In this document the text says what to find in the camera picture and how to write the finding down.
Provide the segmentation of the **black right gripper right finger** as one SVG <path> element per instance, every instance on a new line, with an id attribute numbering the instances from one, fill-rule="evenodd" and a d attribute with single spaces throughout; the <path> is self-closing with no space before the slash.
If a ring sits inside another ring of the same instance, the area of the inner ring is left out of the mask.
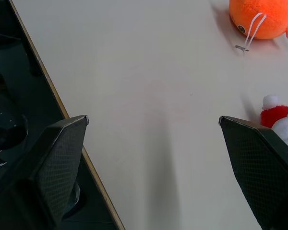
<path id="1" fill-rule="evenodd" d="M 219 118 L 235 178 L 262 230 L 288 230 L 288 145 L 270 128 Z"/>

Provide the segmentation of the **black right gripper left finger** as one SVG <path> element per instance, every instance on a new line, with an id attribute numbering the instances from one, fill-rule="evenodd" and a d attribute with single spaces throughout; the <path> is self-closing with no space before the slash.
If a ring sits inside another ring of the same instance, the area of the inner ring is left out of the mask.
<path id="1" fill-rule="evenodd" d="M 0 178 L 0 230 L 57 230 L 76 181 L 88 117 L 58 121 Z"/>

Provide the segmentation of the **red white santa plush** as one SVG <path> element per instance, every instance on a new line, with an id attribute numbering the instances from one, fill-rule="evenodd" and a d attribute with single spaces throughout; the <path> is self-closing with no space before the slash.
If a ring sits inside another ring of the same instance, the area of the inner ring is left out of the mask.
<path id="1" fill-rule="evenodd" d="M 288 106 L 281 105 L 278 96 L 263 98 L 260 124 L 272 129 L 288 145 Z"/>

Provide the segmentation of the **orange plush toy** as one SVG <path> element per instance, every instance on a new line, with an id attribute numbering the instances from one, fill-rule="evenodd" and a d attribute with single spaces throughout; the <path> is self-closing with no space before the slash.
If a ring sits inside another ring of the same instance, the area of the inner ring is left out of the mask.
<path id="1" fill-rule="evenodd" d="M 288 0 L 229 0 L 229 15 L 246 36 L 235 48 L 248 52 L 254 39 L 269 40 L 283 34 L 288 39 Z"/>

